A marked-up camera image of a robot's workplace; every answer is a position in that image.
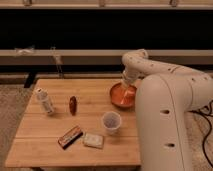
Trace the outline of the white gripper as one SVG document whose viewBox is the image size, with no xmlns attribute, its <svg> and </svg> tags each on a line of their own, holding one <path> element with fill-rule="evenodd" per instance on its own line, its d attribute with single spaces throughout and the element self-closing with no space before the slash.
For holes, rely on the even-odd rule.
<svg viewBox="0 0 213 171">
<path fill-rule="evenodd" d="M 133 83 L 133 78 L 132 77 L 128 77 L 126 72 L 122 73 L 122 86 L 125 88 L 125 92 L 123 94 L 123 98 L 121 100 L 121 104 L 124 104 L 125 98 L 128 95 L 128 89 L 129 86 Z"/>
</svg>

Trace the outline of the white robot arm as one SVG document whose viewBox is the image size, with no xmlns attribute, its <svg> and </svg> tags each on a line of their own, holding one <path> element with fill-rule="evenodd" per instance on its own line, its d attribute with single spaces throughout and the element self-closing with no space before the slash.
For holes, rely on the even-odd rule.
<svg viewBox="0 0 213 171">
<path fill-rule="evenodd" d="M 184 114 L 213 100 L 213 77 L 151 60 L 144 49 L 122 56 L 126 85 L 140 80 L 135 112 L 142 171 L 193 171 Z"/>
</svg>

